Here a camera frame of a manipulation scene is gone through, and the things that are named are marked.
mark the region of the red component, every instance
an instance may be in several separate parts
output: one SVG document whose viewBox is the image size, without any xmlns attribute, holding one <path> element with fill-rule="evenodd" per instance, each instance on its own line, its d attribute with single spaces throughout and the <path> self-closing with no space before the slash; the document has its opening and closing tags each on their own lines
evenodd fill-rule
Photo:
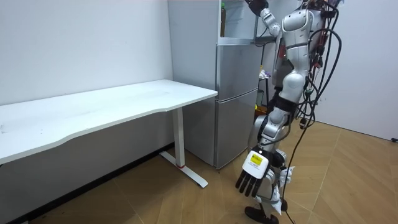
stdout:
<svg viewBox="0 0 398 224">
<path fill-rule="evenodd" d="M 280 45 L 279 46 L 279 55 L 278 55 L 278 57 L 279 58 L 285 57 L 285 51 L 286 51 L 286 46 Z"/>
</svg>

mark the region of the wire bundle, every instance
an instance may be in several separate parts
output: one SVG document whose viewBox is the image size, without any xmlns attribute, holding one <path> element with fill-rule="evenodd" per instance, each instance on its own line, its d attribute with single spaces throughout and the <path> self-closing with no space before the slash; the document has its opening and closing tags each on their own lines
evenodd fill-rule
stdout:
<svg viewBox="0 0 398 224">
<path fill-rule="evenodd" d="M 336 13 L 336 17 L 335 17 L 335 20 L 333 22 L 333 25 L 331 25 L 331 20 L 332 20 L 331 18 L 325 19 L 324 22 L 325 22 L 325 24 L 327 22 L 327 27 L 313 32 L 311 34 L 311 36 L 310 36 L 310 41 L 308 43 L 308 46 L 310 45 L 313 37 L 316 34 L 318 34 L 319 32 L 321 32 L 321 37 L 320 37 L 320 43 L 319 44 L 321 45 L 321 47 L 325 47 L 326 42 L 328 40 L 328 49 L 327 49 L 327 52 L 326 52 L 325 65 L 323 67 L 322 77 L 321 77 L 319 85 L 316 86 L 315 81 L 317 79 L 318 73 L 320 72 L 320 67 L 319 66 L 316 67 L 315 64 L 312 63 L 311 64 L 312 67 L 310 69 L 310 71 L 312 71 L 312 73 L 310 73 L 310 75 L 307 77 L 308 85 L 305 87 L 304 92 L 303 92 L 303 101 L 297 105 L 298 106 L 297 107 L 298 113 L 296 115 L 296 119 L 299 119 L 300 117 L 302 117 L 302 120 L 301 120 L 302 127 L 301 128 L 303 129 L 303 132 L 301 133 L 301 136 L 298 139 L 298 141 L 297 141 L 297 143 L 296 143 L 296 145 L 294 147 L 294 150 L 293 150 L 292 156 L 290 158 L 287 170 L 289 170 L 290 166 L 292 165 L 292 161 L 293 161 L 295 152 L 296 152 L 296 150 L 297 150 L 302 138 L 304 137 L 305 132 L 307 131 L 307 129 L 310 126 L 312 126 L 315 123 L 315 107 L 317 106 L 318 100 L 322 96 L 322 93 L 325 91 L 325 89 L 328 86 L 329 81 L 330 81 L 333 73 L 335 72 L 335 68 L 336 68 L 336 65 L 338 63 L 338 60 L 339 60 L 339 57 L 340 57 L 340 53 L 341 53 L 342 41 L 341 41 L 340 36 L 334 31 L 336 22 L 338 20 L 339 11 L 338 11 L 338 9 L 335 6 L 332 6 L 328 2 L 326 2 L 326 1 L 322 1 L 322 2 L 323 2 L 322 9 L 325 10 L 325 11 L 328 11 L 328 12 L 329 11 L 335 12 Z M 323 81 L 325 80 L 325 77 L 326 77 L 326 68 L 328 66 L 328 61 L 329 61 L 329 56 L 330 56 L 331 37 L 332 36 L 335 36 L 337 41 L 338 41 L 338 51 L 337 51 L 337 55 L 336 55 L 335 61 L 333 63 L 333 66 L 332 66 L 332 68 L 330 70 L 330 73 L 327 76 L 325 84 L 323 84 Z M 312 93 L 314 91 L 315 91 L 315 99 L 311 99 L 311 95 L 312 95 Z M 285 199 L 285 190 L 286 190 L 287 178 L 288 178 L 288 175 L 286 175 L 286 177 L 285 177 L 285 184 L 284 184 L 284 189 L 283 189 L 283 192 L 282 192 L 282 201 L 284 201 L 284 199 Z M 291 219 L 291 217 L 287 213 L 287 211 L 286 211 L 286 214 L 287 214 L 289 220 L 293 224 L 295 224 L 295 222 Z"/>
</svg>

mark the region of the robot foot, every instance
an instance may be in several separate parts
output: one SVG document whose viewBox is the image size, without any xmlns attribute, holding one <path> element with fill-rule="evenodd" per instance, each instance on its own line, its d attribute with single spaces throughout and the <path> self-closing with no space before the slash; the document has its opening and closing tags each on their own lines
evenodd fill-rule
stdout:
<svg viewBox="0 0 398 224">
<path fill-rule="evenodd" d="M 264 214 L 264 211 L 262 209 L 246 207 L 244 209 L 244 212 L 249 218 L 253 219 L 256 222 L 262 224 L 279 224 L 277 217 L 271 215 L 270 218 L 267 218 L 266 214 Z"/>
</svg>

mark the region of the white desk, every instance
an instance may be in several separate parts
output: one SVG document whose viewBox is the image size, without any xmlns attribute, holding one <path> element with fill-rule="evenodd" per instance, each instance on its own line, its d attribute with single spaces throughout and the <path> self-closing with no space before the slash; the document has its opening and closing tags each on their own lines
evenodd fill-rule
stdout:
<svg viewBox="0 0 398 224">
<path fill-rule="evenodd" d="M 93 131 L 172 110 L 176 158 L 167 152 L 161 155 L 206 187 L 207 182 L 185 166 L 182 107 L 216 95 L 213 90 L 158 80 L 0 106 L 0 164 Z"/>
</svg>

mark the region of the humanoid robot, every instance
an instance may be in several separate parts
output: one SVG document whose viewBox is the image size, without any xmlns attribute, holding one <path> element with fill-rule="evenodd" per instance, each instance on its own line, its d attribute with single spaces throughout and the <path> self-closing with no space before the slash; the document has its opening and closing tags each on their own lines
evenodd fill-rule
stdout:
<svg viewBox="0 0 398 224">
<path fill-rule="evenodd" d="M 268 9 L 266 0 L 246 2 L 252 12 L 265 23 L 270 34 L 278 37 L 275 56 L 277 70 L 272 77 L 276 91 L 268 106 L 271 112 L 267 116 L 258 117 L 254 123 L 249 137 L 249 154 L 236 188 L 260 204 L 260 208 L 246 207 L 247 216 L 259 223 L 278 224 L 278 219 L 271 215 L 272 207 L 275 208 L 275 204 L 279 203 L 282 211 L 287 210 L 287 202 L 281 198 L 279 188 L 285 187 L 292 174 L 286 166 L 287 156 L 278 150 L 278 145 L 289 133 L 285 127 L 288 126 L 290 130 L 301 97 L 308 99 L 315 89 L 317 96 L 309 101 L 313 113 L 313 107 L 321 94 L 321 90 L 317 90 L 314 84 L 315 70 L 322 67 L 322 55 L 330 34 L 338 38 L 340 54 L 341 39 L 333 31 L 338 17 L 336 7 L 340 1 L 303 1 L 298 9 L 284 17 L 281 25 Z M 300 125 L 302 129 L 308 127 L 305 120 Z"/>
</svg>

